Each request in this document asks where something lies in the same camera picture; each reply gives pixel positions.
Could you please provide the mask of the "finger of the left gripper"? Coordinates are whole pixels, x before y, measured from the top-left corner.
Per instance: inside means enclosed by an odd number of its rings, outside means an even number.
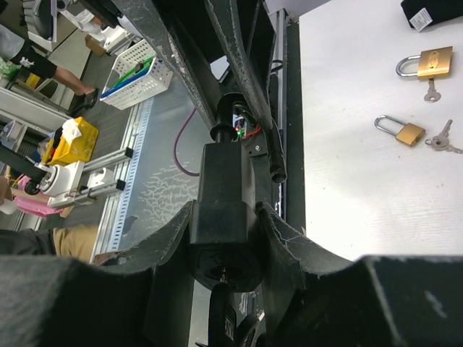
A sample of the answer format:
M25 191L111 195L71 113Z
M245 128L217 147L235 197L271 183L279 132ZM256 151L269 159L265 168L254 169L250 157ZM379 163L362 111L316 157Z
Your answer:
M206 1L239 91L264 130L273 127L268 83L276 39L263 1Z
M210 64L186 27L197 16L189 14L181 21L184 6L178 1L116 1L115 5L184 85L205 125L212 128L221 92Z

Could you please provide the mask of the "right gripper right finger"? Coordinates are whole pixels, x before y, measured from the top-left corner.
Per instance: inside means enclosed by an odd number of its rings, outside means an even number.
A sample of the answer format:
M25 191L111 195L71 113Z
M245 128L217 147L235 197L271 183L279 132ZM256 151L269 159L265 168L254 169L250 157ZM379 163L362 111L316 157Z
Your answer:
M369 255L351 262L256 207L268 255L271 346L460 346L462 258Z

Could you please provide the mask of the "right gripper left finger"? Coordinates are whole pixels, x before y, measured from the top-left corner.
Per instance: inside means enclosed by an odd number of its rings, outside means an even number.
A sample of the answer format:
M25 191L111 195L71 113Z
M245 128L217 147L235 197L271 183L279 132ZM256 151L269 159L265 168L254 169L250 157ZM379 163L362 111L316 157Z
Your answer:
M72 257L1 258L3 346L186 346L192 204L96 266Z

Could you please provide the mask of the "black-headed keys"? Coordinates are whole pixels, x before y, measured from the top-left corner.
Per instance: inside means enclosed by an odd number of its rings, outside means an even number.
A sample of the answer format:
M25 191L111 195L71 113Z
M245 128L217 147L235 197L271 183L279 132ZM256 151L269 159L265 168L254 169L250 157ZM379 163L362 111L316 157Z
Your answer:
M211 291L208 315L208 341L196 346L258 346L258 329L265 317L263 310L247 314L238 323L234 292L227 283Z

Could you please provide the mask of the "black padlock shackle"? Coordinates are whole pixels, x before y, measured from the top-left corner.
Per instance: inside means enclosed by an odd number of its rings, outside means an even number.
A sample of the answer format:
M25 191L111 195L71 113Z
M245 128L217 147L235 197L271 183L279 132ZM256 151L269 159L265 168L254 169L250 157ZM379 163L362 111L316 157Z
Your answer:
M186 260L191 276L206 288L225 281L233 292L250 292L262 281L266 251L255 212L255 171L232 124L236 107L247 107L241 93L218 102L213 142L203 148Z

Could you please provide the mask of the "medium brass padlock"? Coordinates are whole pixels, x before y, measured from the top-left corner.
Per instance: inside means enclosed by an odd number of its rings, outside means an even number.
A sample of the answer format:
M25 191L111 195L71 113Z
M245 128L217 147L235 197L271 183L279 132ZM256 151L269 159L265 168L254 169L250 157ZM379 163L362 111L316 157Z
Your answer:
M448 77L451 73L453 47L434 48L422 51L415 56L408 56L400 60L395 72L399 77L416 77L428 82L428 91L423 97L427 103L435 103L441 99L441 94L436 90L435 79ZM404 67L417 62L416 72L406 72Z

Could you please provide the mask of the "small brass padlock long shackle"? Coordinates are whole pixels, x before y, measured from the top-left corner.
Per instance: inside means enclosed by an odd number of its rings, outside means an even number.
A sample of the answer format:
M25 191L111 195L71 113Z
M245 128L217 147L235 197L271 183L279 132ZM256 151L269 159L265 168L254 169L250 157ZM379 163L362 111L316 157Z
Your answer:
M393 132L381 125L382 122L389 121L391 123L400 125L401 128L398 132ZM426 131L424 128L419 127L412 123L405 123L392 116L380 115L374 121L376 129L381 130L386 134L393 136L398 142L408 145L409 147L415 146L425 135Z

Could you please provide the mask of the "silver keys of small padlock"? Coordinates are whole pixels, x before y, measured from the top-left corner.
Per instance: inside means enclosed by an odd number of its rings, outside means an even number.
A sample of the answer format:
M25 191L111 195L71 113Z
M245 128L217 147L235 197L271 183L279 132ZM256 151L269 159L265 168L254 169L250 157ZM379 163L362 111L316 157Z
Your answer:
M425 144L436 152L450 152L462 154L463 150L454 147L449 141L449 130L451 128L452 123L453 120L449 119L446 122L446 125L443 128L443 130L438 135L430 139L426 139Z

